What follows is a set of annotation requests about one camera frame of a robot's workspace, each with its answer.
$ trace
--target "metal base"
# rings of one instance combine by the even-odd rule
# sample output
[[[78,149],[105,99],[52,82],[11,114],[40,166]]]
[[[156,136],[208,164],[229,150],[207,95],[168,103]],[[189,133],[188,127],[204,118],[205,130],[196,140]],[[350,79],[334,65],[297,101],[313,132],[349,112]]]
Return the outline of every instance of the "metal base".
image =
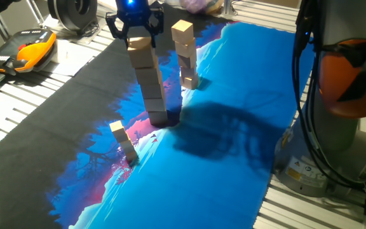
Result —
[[[324,108],[317,92],[314,103],[315,129],[329,164],[344,177],[358,180],[366,172],[366,133],[356,130],[358,120],[334,116]],[[320,164],[327,174],[329,169]],[[298,118],[276,145],[274,172],[291,190],[310,197],[345,196],[350,189],[330,182],[310,156]]]

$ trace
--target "wooden block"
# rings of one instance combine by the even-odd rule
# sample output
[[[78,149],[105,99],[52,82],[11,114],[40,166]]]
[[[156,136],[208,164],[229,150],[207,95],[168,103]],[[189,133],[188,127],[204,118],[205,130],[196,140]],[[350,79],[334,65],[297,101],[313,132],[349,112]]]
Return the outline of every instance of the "wooden block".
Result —
[[[198,86],[198,75],[193,78],[180,77],[180,85],[190,90],[194,90]]]
[[[165,97],[163,84],[141,85],[140,90],[144,99],[162,99]]]
[[[130,38],[128,54],[133,68],[155,67],[155,49],[151,46],[151,38]]]
[[[190,57],[196,53],[196,38],[193,38],[188,44],[183,45],[182,43],[175,42],[176,53],[183,57]]]
[[[134,151],[131,151],[131,152],[127,152],[125,153],[125,156],[126,156],[126,160],[128,162],[132,162],[134,160],[136,160],[138,158],[138,154],[137,152],[134,150]]]
[[[127,141],[129,139],[128,134],[125,132],[121,121],[116,121],[109,124],[112,134],[114,135],[117,142]]]
[[[131,152],[131,150],[135,151],[135,148],[133,147],[133,144],[132,144],[130,138],[128,138],[128,140],[126,140],[126,141],[120,142],[119,145],[121,146],[121,148],[123,149],[123,151],[125,153]]]
[[[166,111],[165,98],[163,99],[144,99],[146,111]]]
[[[193,24],[185,20],[179,20],[172,26],[172,39],[186,45],[194,38]]]
[[[155,67],[145,67],[135,69],[135,75],[137,76],[138,84],[140,85],[153,85],[162,84],[162,73],[159,70],[158,58],[155,59]]]
[[[180,76],[183,78],[194,78],[197,75],[196,66],[194,68],[180,67]]]
[[[186,68],[194,68],[196,66],[197,61],[197,53],[194,52],[190,57],[183,57],[181,55],[177,55],[177,62],[180,67]]]
[[[148,115],[151,125],[162,125],[168,122],[167,111],[150,111]]]

